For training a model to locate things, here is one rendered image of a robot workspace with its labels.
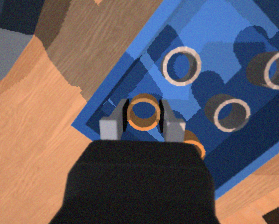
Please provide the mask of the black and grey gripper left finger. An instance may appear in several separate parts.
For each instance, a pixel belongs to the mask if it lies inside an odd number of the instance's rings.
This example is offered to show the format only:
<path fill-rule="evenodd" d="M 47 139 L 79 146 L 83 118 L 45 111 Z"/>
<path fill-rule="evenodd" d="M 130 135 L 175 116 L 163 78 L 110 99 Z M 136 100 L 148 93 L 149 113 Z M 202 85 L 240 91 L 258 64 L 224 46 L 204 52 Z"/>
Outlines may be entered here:
<path fill-rule="evenodd" d="M 126 131 L 127 109 L 129 99 L 121 99 L 109 117 L 102 117 L 99 121 L 101 140 L 120 140 Z"/>

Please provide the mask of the steel bushing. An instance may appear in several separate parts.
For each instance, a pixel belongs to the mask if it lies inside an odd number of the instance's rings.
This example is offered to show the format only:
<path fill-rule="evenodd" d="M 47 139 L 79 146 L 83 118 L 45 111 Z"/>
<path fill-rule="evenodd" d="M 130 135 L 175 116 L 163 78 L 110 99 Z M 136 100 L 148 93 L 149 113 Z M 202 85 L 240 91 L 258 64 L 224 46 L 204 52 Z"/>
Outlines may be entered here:
<path fill-rule="evenodd" d="M 189 70 L 188 73 L 181 79 L 171 79 L 167 73 L 167 63 L 169 58 L 174 53 L 181 53 L 185 55 L 188 58 L 189 61 Z M 199 55 L 194 49 L 191 49 L 189 47 L 177 47 L 170 52 L 168 52 L 162 59 L 161 64 L 161 73 L 163 77 L 170 82 L 173 85 L 176 86 L 186 86 L 190 83 L 192 83 L 199 75 L 201 71 L 201 60 Z"/>

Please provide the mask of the bronze bushing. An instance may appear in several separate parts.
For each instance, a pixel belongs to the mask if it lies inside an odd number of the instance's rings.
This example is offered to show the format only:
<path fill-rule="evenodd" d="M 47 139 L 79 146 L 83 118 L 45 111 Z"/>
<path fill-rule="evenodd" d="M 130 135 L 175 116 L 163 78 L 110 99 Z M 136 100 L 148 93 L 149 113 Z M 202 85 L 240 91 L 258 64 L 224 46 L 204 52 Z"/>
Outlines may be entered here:
<path fill-rule="evenodd" d="M 155 113 L 146 119 L 137 117 L 133 112 L 133 106 L 139 102 L 148 102 L 155 107 Z M 155 97 L 147 93 L 141 93 L 131 100 L 127 109 L 127 120 L 137 130 L 146 131 L 154 128 L 160 120 L 160 107 Z"/>
<path fill-rule="evenodd" d="M 204 160 L 204 158 L 205 158 L 204 147 L 203 147 L 203 145 L 201 144 L 201 142 L 199 141 L 199 139 L 196 137 L 196 135 L 193 132 L 191 132 L 189 130 L 185 130 L 184 142 L 185 143 L 192 143 L 192 144 L 194 144 L 194 146 L 196 147 L 196 149 L 199 152 L 200 156 Z"/>

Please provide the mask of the blue crate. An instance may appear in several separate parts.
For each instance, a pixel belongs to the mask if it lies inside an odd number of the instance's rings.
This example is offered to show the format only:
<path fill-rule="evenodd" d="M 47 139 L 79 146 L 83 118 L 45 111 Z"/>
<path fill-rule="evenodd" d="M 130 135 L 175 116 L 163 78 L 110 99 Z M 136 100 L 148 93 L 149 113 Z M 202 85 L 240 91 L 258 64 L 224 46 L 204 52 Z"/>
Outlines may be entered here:
<path fill-rule="evenodd" d="M 184 46 L 199 54 L 201 71 L 192 83 L 176 86 L 160 64 Z M 279 90 L 246 77 L 251 59 L 271 51 L 279 51 L 279 0 L 163 0 L 71 126 L 101 140 L 99 121 L 121 99 L 130 104 L 147 93 L 158 104 L 167 100 L 205 149 L 216 201 L 279 153 Z M 205 104 L 217 94 L 247 103 L 250 118 L 243 128 L 224 132 L 206 117 Z"/>

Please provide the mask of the grey round turntable disc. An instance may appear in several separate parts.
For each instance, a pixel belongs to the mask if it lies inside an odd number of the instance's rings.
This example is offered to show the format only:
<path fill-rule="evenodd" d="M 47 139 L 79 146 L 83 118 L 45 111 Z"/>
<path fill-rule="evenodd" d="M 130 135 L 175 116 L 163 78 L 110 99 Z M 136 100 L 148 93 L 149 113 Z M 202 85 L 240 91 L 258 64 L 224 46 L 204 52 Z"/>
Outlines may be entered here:
<path fill-rule="evenodd" d="M 0 0 L 0 81 L 33 38 L 45 0 Z"/>

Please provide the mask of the dark grey metal sleeve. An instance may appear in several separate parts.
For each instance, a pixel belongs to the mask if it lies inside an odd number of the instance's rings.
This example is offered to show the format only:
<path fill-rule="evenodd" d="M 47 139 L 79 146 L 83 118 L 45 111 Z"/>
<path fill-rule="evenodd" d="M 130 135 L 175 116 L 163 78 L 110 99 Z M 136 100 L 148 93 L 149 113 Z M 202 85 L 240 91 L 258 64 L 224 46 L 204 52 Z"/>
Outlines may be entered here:
<path fill-rule="evenodd" d="M 259 53 L 258 55 L 253 57 L 246 68 L 246 77 L 248 81 L 256 86 L 279 90 L 278 57 L 279 51 Z M 268 71 L 274 60 L 276 62 L 276 71 L 275 74 L 271 77 L 271 79 L 269 79 Z"/>
<path fill-rule="evenodd" d="M 223 106 L 232 103 L 230 114 L 218 120 L 218 113 Z M 243 128 L 250 118 L 250 108 L 246 102 L 227 94 L 212 96 L 205 104 L 206 117 L 220 130 L 234 132 Z"/>

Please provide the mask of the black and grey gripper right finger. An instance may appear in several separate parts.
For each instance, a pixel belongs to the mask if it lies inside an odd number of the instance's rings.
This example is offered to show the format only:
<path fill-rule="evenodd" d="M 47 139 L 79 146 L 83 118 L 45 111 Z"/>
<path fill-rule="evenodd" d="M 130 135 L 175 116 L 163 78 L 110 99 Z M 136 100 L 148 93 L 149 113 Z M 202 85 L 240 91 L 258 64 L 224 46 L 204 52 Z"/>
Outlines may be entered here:
<path fill-rule="evenodd" d="M 160 132 L 163 133 L 165 142 L 184 142 L 185 121 L 176 118 L 168 101 L 159 100 L 160 107 Z"/>

